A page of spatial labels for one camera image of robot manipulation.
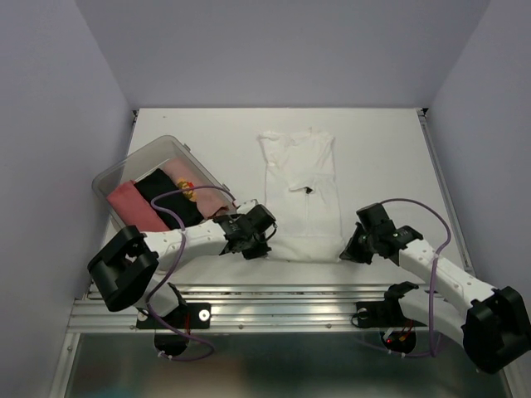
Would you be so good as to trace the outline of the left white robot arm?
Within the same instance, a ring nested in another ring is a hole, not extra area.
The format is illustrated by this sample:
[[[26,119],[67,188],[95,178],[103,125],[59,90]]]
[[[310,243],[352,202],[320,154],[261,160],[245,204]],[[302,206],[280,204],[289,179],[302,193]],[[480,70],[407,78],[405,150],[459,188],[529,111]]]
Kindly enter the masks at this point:
[[[270,251],[266,232],[276,219],[257,204],[247,213],[216,216],[196,226],[163,232],[121,229],[87,265],[107,309],[141,308],[165,326],[184,319],[183,301],[169,278],[196,258],[240,253],[245,260]]]

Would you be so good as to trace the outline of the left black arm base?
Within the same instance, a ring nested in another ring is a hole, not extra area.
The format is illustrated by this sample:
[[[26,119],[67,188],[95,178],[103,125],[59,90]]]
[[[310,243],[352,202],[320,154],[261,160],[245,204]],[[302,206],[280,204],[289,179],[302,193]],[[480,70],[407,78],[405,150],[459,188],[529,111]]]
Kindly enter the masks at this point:
[[[175,304],[173,310],[162,316],[169,325],[186,330],[206,330],[210,328],[212,319],[212,306],[208,302],[188,302],[174,284],[168,283],[163,288],[163,295],[168,298],[170,304]],[[140,330],[164,329],[164,325],[158,322],[149,311],[139,308],[136,320],[136,328]]]

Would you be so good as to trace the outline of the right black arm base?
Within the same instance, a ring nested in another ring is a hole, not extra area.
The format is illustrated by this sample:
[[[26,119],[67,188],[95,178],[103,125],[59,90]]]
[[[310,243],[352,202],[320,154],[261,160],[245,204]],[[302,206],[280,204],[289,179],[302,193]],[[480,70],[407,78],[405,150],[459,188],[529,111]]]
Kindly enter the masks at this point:
[[[426,323],[407,318],[402,311],[400,302],[411,291],[428,294],[427,289],[412,282],[392,284],[384,293],[382,300],[356,302],[355,311],[350,319],[351,324],[361,329],[398,328],[408,325],[410,321],[414,327],[426,326]]]

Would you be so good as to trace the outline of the white printed t-shirt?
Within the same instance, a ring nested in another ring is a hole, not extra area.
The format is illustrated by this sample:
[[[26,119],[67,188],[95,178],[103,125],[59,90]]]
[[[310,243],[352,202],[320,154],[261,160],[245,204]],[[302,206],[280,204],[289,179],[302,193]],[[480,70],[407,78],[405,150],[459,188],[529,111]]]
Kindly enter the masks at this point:
[[[334,168],[334,136],[308,129],[258,136],[265,206],[276,218],[270,260],[337,263],[345,247]]]

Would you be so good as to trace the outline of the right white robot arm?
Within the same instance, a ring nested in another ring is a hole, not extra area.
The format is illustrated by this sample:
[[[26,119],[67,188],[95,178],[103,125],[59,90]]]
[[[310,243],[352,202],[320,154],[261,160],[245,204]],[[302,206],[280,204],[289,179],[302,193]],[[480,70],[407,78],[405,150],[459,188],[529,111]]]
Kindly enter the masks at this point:
[[[428,286],[391,285],[382,300],[356,304],[352,325],[379,328],[382,345],[403,357],[416,345],[415,326],[425,325],[431,355],[436,354],[439,338],[447,337],[488,374],[529,352],[530,320],[522,296],[511,287],[497,289],[446,259],[441,252],[450,237],[433,248],[414,228],[395,226],[381,202],[358,210],[357,216],[341,259],[369,265],[379,256]]]

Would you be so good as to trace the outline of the clear plastic storage bin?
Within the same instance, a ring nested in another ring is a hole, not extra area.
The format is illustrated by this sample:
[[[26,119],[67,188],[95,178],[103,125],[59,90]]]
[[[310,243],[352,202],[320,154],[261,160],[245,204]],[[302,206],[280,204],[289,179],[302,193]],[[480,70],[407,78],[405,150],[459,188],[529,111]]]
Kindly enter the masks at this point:
[[[157,168],[162,169],[162,166],[173,158],[180,158],[189,165],[193,165],[197,170],[212,184],[211,186],[205,186],[205,188],[214,188],[220,190],[223,195],[230,202],[229,211],[234,213],[235,207],[233,206],[234,200],[228,194],[228,190],[221,185],[221,183],[185,148],[175,137],[165,135],[157,138],[151,143],[143,146],[137,151],[131,153],[123,161],[115,164],[114,166],[106,169],[101,174],[96,176],[92,183],[93,191],[96,196],[107,206],[110,211],[110,218],[113,225],[120,229],[126,227],[125,223],[120,220],[119,216],[115,213],[106,197],[120,184],[129,180],[134,183],[147,177]],[[156,201],[171,196],[177,193],[184,193],[194,190],[194,187],[178,189],[176,191],[164,193],[158,197],[155,197],[149,205],[156,211],[163,211],[173,216],[179,224],[179,229],[187,228],[181,219],[172,211],[167,210],[161,206],[156,205]]]

